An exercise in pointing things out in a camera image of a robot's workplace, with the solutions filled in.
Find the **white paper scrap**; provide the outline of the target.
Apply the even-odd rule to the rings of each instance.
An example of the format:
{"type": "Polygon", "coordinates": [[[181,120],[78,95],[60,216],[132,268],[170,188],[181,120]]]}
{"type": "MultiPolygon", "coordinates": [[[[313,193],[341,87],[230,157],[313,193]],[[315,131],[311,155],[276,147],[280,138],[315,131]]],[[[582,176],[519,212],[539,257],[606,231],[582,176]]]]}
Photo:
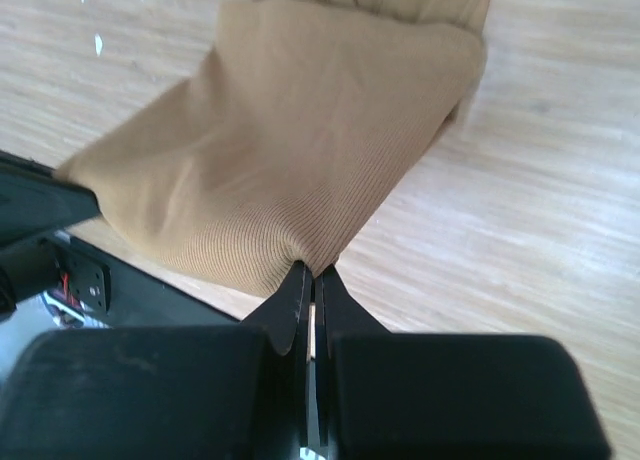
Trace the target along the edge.
{"type": "Polygon", "coordinates": [[[101,35],[98,33],[94,35],[94,46],[95,46],[96,56],[100,57],[103,51],[104,43],[101,35]]]}

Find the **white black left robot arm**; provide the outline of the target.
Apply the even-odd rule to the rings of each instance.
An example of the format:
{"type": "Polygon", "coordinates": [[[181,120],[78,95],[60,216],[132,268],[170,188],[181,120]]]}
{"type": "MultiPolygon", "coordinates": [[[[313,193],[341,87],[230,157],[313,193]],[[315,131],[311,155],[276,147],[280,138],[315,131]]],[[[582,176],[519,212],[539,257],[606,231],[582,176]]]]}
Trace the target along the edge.
{"type": "Polygon", "coordinates": [[[62,266],[49,235],[99,214],[95,195],[57,180],[33,160],[1,153],[1,320],[58,285],[62,266]]]}

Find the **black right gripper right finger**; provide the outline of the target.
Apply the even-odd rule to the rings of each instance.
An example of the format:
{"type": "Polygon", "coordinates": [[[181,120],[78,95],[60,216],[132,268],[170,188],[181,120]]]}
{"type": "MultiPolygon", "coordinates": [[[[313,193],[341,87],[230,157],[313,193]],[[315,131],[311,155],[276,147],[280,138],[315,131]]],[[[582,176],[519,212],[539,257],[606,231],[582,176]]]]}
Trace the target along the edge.
{"type": "Polygon", "coordinates": [[[319,437],[332,459],[608,459],[573,357],[526,334],[393,333],[329,268],[314,283],[319,437]]]}

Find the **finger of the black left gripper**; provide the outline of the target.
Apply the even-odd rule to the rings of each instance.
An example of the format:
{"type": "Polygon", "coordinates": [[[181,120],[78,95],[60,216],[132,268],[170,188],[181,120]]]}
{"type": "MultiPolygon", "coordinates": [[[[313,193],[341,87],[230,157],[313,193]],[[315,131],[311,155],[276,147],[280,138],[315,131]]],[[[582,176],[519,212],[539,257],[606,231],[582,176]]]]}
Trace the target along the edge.
{"type": "Polygon", "coordinates": [[[93,192],[33,160],[1,153],[1,246],[11,247],[100,214],[93,192]]]}

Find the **tan brown garment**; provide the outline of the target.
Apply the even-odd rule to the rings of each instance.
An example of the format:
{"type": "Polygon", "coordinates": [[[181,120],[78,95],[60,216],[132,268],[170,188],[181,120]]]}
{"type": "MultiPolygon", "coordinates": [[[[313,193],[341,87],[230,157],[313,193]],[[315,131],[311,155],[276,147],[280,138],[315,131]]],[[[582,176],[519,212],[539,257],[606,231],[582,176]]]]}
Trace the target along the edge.
{"type": "Polygon", "coordinates": [[[490,0],[224,0],[180,81],[57,170],[166,268],[273,293],[333,264],[486,62],[490,0]]]}

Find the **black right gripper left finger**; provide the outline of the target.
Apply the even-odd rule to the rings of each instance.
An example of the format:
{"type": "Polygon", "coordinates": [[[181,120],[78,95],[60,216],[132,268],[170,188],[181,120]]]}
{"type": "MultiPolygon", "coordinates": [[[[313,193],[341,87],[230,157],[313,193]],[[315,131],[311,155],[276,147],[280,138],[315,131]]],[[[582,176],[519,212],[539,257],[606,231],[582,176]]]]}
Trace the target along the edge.
{"type": "Polygon", "coordinates": [[[307,443],[313,278],[243,321],[50,331],[1,392],[5,459],[295,459],[307,443]]]}

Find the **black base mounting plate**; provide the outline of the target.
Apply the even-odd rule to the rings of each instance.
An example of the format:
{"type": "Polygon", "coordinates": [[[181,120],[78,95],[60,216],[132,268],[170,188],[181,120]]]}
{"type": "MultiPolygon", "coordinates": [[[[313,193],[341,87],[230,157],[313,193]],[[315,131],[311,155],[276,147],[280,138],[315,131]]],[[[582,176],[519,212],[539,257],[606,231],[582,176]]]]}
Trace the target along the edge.
{"type": "Polygon", "coordinates": [[[213,327],[237,318],[65,233],[49,235],[62,266],[57,286],[1,320],[1,377],[22,358],[49,368],[103,368],[130,332],[213,327]]]}

